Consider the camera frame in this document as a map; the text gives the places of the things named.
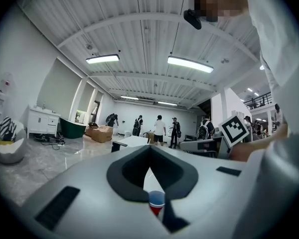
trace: cabinet drawer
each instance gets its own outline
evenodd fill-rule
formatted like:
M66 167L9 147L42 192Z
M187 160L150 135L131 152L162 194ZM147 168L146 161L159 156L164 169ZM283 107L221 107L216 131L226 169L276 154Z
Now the cabinet drawer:
M48 125L58 125L59 118L58 117L49 117Z
M55 125L49 125L48 126L48 133L55 134L56 126Z

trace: black and white square marker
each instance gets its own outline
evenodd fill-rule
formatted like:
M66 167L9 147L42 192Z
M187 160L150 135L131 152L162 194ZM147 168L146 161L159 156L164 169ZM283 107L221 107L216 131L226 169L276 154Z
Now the black and white square marker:
M235 115L219 124L219 130L224 134L229 146L234 146L245 138L249 132L242 121Z

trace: ceiling light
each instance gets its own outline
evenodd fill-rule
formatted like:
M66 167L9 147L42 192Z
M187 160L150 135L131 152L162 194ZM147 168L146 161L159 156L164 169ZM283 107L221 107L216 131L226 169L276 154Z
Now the ceiling light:
M120 60L119 56L117 54L113 54L113 55L106 55L106 56L98 56L98 57L93 57L93 58L87 58L85 61L88 62L89 64L94 64L94 63L119 61L119 60Z
M161 105L169 105L169 106L177 106L177 104L165 103L165 102L158 102Z
M138 98L125 97L125 96L121 96L121 98L132 99L132 100L138 100Z
M169 56L167 59L168 64L178 65L178 66L185 66L193 69L197 69L206 73L211 73L214 68L202 63L198 63L192 60L184 59L184 58L176 58Z

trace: roller shade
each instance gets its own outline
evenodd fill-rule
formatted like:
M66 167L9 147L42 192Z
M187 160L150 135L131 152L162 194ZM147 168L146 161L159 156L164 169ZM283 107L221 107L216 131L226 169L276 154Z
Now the roller shade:
M100 102L100 101L101 101L101 99L102 99L102 96L103 96L103 93L102 93L102 92L100 92L100 91L98 91L98 93L96 94L95 101L98 101L98 102Z
M93 90L94 88L90 84L86 83L79 102L78 110L87 112Z
M61 114L64 119L69 118L72 102L76 90L81 82L81 77L56 59L45 77L37 104Z

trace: black railing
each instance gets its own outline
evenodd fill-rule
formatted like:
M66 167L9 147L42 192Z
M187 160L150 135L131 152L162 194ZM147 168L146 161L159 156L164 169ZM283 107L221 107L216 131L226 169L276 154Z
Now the black railing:
M262 96L251 98L248 101L245 101L244 104L247 106L247 109L252 110L258 107L269 105L273 102L271 92L266 93Z

